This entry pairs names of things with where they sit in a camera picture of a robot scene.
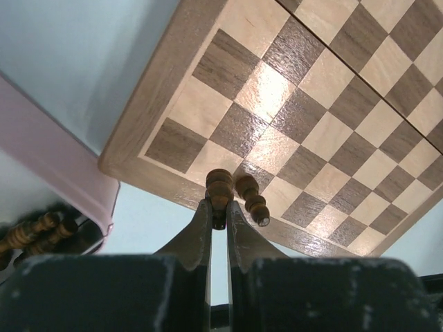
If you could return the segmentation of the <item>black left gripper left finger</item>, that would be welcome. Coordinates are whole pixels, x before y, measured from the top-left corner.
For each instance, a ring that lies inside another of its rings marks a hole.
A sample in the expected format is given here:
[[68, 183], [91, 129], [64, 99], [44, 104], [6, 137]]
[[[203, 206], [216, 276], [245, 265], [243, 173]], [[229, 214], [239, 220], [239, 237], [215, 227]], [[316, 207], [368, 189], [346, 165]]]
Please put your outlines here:
[[200, 201], [191, 222], [155, 255], [166, 267], [156, 331], [210, 330], [212, 206]]

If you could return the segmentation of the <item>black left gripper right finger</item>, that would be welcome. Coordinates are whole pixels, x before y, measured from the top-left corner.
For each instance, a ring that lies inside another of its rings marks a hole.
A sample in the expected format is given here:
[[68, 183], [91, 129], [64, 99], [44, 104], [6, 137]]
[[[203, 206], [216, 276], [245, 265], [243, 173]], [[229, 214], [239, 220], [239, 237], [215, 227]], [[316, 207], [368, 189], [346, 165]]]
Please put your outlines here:
[[226, 211], [229, 320], [231, 331], [270, 331], [283, 293], [276, 268], [288, 258], [246, 220], [239, 203]]

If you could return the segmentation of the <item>dark pawn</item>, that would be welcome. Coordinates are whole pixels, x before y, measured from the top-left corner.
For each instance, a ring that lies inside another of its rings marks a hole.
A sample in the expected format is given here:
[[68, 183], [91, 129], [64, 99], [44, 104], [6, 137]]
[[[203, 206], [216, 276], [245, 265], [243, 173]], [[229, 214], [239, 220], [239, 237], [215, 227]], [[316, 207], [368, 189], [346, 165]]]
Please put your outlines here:
[[239, 177], [235, 182], [235, 189], [239, 197], [245, 200], [245, 209], [252, 220], [260, 227], [268, 226], [270, 212], [266, 206], [266, 199], [259, 194], [259, 185], [250, 174]]

